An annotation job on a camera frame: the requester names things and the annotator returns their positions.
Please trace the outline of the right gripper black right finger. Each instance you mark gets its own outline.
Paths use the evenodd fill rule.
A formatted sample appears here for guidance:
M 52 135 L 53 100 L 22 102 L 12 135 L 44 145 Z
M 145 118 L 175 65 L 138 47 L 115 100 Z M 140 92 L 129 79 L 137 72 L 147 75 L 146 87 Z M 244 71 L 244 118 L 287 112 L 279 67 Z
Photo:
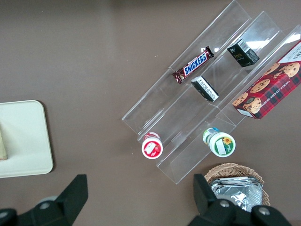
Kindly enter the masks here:
M 231 201 L 218 199 L 202 174 L 193 177 L 193 197 L 199 212 L 190 226 L 244 226 L 245 214 Z

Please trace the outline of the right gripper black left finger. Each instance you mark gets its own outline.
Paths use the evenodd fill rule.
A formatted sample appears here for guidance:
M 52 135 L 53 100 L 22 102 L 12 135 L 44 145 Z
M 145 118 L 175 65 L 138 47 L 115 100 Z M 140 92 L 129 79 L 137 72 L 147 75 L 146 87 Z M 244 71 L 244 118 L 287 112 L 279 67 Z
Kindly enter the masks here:
M 77 175 L 54 200 L 45 200 L 22 215 L 23 226 L 71 226 L 88 199 L 87 176 Z

